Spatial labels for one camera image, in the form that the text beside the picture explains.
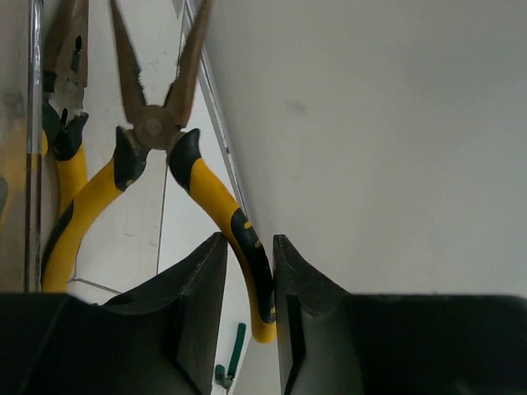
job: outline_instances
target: needle-nose pliers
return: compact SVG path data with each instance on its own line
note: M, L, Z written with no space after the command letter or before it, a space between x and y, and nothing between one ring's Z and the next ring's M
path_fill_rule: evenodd
M124 114L131 128L116 128L110 162L73 199L56 225L44 251L43 289L65 290L82 237L93 221L145 169L150 150L166 152L176 182L214 220L240 262L250 298L255 340L276 336L273 277L264 247L240 205L207 167L199 151L199 130L183 132L189 121L207 34L212 0L203 0L178 61L179 74L170 84L165 103L147 105L139 67L119 7L110 0L119 82Z
M53 152L58 171L59 214L87 182L82 129L88 114L82 111L87 85L89 0L62 0L44 42L42 99L42 155ZM16 107L21 99L13 96ZM27 165L20 149L26 144L26 121L21 111L11 121L12 130L0 155L0 226L13 196L23 191Z
M88 80L89 0L62 0L44 42L42 124L57 164L62 213L87 182L82 111Z

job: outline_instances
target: black and yellow handle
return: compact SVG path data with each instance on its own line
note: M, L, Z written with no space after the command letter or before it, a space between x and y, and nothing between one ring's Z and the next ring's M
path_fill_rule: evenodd
M145 169L146 154L136 152L123 129L116 134L112 159L79 191L51 232L42 257L44 292L66 290L91 224Z
M60 198L58 212L62 214L88 182L86 153L82 145L82 130L89 115L81 113L64 124L47 100L42 104L42 124L57 163Z
M199 130L176 143L167 157L176 182L212 218L232 246L250 299L253 337L269 343L276 337L274 283L264 247L238 202L207 167L199 152Z

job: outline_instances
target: black grip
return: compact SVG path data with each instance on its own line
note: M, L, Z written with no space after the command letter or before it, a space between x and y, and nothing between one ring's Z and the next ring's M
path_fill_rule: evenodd
M254 227L239 208L231 218L231 231L244 254L254 280L259 315L265 323L274 323L274 282L267 254Z
M168 167L175 181L190 193L190 173L194 162L201 158L199 152L199 129L192 129L178 140L167 157Z
M115 129L114 184L125 191L147 167L148 150L136 149L123 128Z
M82 130L86 122L88 122L88 118L89 115L87 113L81 113L81 115L72 119L66 127L61 127L61 132L56 135L54 141L50 144L55 160L65 162L78 153L82 144Z
M60 215L59 219L55 223L53 229L51 230L51 234L48 237L48 242L46 243L44 248L44 253L42 254L42 261L40 264L40 272L42 273L41 280L44 280L44 273L46 267L48 266L49 258L51 257L51 253L53 252L55 245L58 242L58 239L60 239L60 236L66 230L66 226L68 226L68 224L73 218L74 207L75 199L73 199L69 206L66 207L64 212Z

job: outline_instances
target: black plastic part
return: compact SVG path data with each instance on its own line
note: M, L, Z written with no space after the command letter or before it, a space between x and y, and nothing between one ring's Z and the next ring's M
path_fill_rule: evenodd
M352 295L274 238L284 394L527 393L527 300Z
M245 228L249 220L244 212L239 208L234 212L231 218L231 230L236 241L240 245L241 251L247 258L250 272L254 279L256 288L256 297L258 298L259 316L265 323L274 323L275 314L272 313L274 308L274 282L269 261L264 247L259 242L258 235L251 226Z
M114 183L117 189L125 191L145 171L149 150L135 148L120 126L115 129L115 140Z
M194 162L201 158L199 152L199 129L185 133L168 156L168 166L175 181L190 193L190 175Z
M51 230L51 234L48 237L48 242L46 243L44 252L42 253L40 272L43 274L45 273L46 267L48 266L49 257L51 257L51 253L53 252L60 235L64 232L66 226L68 226L69 222L72 220L74 206L75 199L69 203L68 207L66 207L64 212L60 215L53 229Z
M226 277L214 234L106 305L0 295L1 394L209 394Z
M66 161L72 159L82 144L82 130L88 122L89 115L82 113L73 118L63 131L58 133L53 142L55 160Z
M42 100L42 128L48 139L48 147L53 149L57 136L64 132L64 125L47 100Z

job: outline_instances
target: metal jaw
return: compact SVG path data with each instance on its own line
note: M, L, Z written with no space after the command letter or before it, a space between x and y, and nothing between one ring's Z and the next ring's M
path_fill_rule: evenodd
M49 99L59 114L82 111L88 80L89 0L62 0L44 44L44 73L54 77Z
M116 0L110 0L110 7L126 119L133 125L133 135L139 144L147 149L170 153L184 134L181 129L185 128L189 121L212 0L202 1L178 61L179 75L170 84L162 107L147 105L139 81L141 68Z

